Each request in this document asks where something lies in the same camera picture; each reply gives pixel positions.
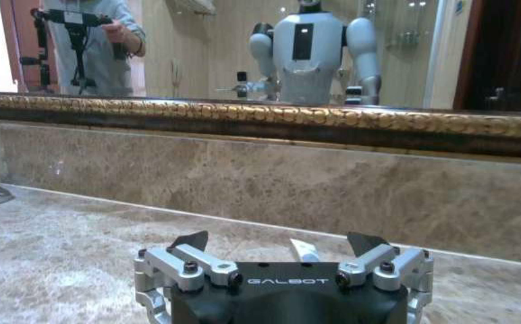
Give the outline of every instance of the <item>bolt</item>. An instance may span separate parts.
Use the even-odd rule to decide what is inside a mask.
[[[350,285],[350,278],[347,274],[342,271],[337,273],[334,276],[334,282],[337,282],[337,286],[339,286],[341,289],[349,288]]]
[[[193,275],[198,271],[198,264],[194,261],[185,262],[185,273]]]
[[[396,272],[396,265],[393,264],[393,262],[383,261],[381,264],[381,271],[385,273]]]
[[[231,273],[229,276],[229,289],[237,289],[243,283],[243,275],[238,272]]]

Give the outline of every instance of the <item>marble countertop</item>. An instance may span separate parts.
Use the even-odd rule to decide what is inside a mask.
[[[210,231],[207,251],[235,261],[293,261],[290,238],[325,261],[351,257],[338,236],[238,223],[8,186],[0,205],[0,323],[142,323],[133,259],[143,247]],[[436,252],[424,323],[521,323],[521,264]]]

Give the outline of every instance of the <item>marble backsplash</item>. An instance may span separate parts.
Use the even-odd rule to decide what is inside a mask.
[[[0,182],[521,261],[521,164],[0,123]]]

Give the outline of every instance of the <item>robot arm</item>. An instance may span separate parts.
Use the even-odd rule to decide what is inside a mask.
[[[377,36],[371,21],[354,20],[346,31],[346,40],[354,64],[354,78],[362,86],[362,104],[378,105],[381,70],[377,60]]]
[[[254,26],[249,48],[259,63],[261,74],[267,78],[274,77],[277,67],[273,62],[273,26],[270,24],[258,23]]]

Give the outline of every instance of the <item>wooden door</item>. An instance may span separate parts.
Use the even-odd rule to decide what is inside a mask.
[[[521,0],[476,0],[456,109],[521,111]]]
[[[35,21],[30,10],[39,7],[39,0],[0,0],[4,36],[10,56],[12,78],[19,80],[24,88],[40,86],[40,69],[38,65],[22,67],[20,57],[38,57],[38,37]],[[51,89],[58,92],[58,75],[54,60],[54,43],[48,35],[48,64],[51,70]]]

